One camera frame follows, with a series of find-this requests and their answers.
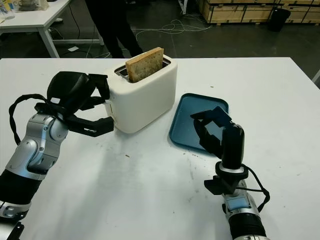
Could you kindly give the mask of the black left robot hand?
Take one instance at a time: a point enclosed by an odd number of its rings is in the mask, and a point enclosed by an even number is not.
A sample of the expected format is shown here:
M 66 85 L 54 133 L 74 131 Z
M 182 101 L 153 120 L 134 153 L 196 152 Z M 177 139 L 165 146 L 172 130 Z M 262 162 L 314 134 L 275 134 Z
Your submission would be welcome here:
M 64 116 L 93 109 L 110 98 L 107 78 L 104 74 L 60 71 L 48 86 L 48 104 Z

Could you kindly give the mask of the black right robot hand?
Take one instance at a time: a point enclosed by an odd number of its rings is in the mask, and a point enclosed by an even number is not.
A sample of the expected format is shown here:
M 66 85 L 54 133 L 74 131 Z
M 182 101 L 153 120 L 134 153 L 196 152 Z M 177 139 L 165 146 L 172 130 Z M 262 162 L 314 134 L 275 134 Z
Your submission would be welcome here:
M 222 166 L 236 170 L 242 165 L 244 155 L 245 132 L 235 124 L 221 107 L 191 114 L 194 129 L 199 137 L 199 144 L 210 154 L 221 159 Z M 222 139 L 208 132 L 206 126 L 215 123 L 222 128 Z

